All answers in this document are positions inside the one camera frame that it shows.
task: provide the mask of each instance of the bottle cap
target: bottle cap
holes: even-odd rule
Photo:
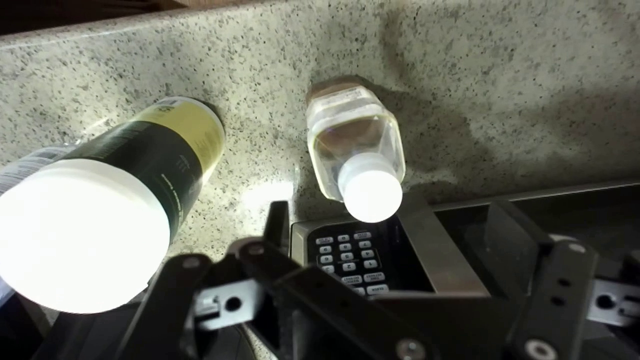
[[[378,152],[357,154],[341,167],[338,187],[347,210],[361,221],[382,221],[402,203],[402,185]]]
[[[60,312],[131,302],[158,269],[171,228],[134,175],[94,160],[60,160],[0,196],[0,275]]]

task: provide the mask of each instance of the phone keypad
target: phone keypad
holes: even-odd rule
[[[310,244],[316,244],[316,264],[363,296],[391,290],[381,254],[375,248],[378,244],[375,232],[337,232],[334,235],[318,235]]]

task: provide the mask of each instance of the keypad button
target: keypad button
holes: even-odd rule
[[[332,235],[323,235],[323,238],[316,238],[316,244],[323,245],[323,244],[334,244],[334,238]]]
[[[364,259],[364,267],[378,267],[377,259]]]
[[[373,248],[370,240],[358,242],[358,248]]]
[[[363,275],[344,275],[343,281],[348,285],[363,284]]]
[[[375,257],[375,250],[363,250],[361,256],[363,257]]]
[[[384,281],[384,271],[364,274],[364,281]]]
[[[355,233],[357,240],[364,240],[364,238],[373,238],[373,235],[375,235],[373,232],[357,232]]]
[[[366,285],[366,291],[369,293],[382,293],[382,291],[388,291],[388,285],[387,284]]]
[[[332,264],[334,256],[321,256],[321,264]]]
[[[343,264],[343,271],[355,271],[357,269],[357,261],[344,261]]]
[[[343,252],[343,254],[341,254],[341,259],[343,259],[343,261],[355,259],[355,252]]]

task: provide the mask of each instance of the plastic bottle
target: plastic bottle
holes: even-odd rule
[[[17,183],[21,183],[25,177],[37,174],[41,167],[55,163],[59,157],[63,157],[68,152],[70,148],[63,148],[63,145],[39,148],[7,163],[5,167],[0,167],[0,196],[11,187],[15,187]],[[15,290],[0,278],[0,308],[13,293]]]
[[[92,314],[139,296],[222,154],[212,108],[165,97],[0,196],[0,274],[23,296]]]
[[[402,203],[401,128],[375,92],[338,83],[313,94],[308,152],[321,189],[361,221],[382,221]]]

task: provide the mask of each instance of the cylindrical container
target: cylindrical container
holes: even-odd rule
[[[70,152],[70,148],[63,148],[63,145],[39,148],[31,154],[11,162],[9,166],[0,167],[0,196],[7,189],[21,183],[25,177],[37,174],[41,167],[55,163],[59,157],[63,157],[68,152]],[[2,281],[2,274],[0,274],[0,306],[13,293],[15,293],[13,287],[7,281]]]
[[[308,152],[318,185],[361,221],[382,221],[402,202],[407,171],[401,128],[375,92],[337,83],[316,92],[307,109]]]
[[[203,102],[165,97],[0,196],[0,274],[63,312],[133,299],[166,256],[224,128]]]

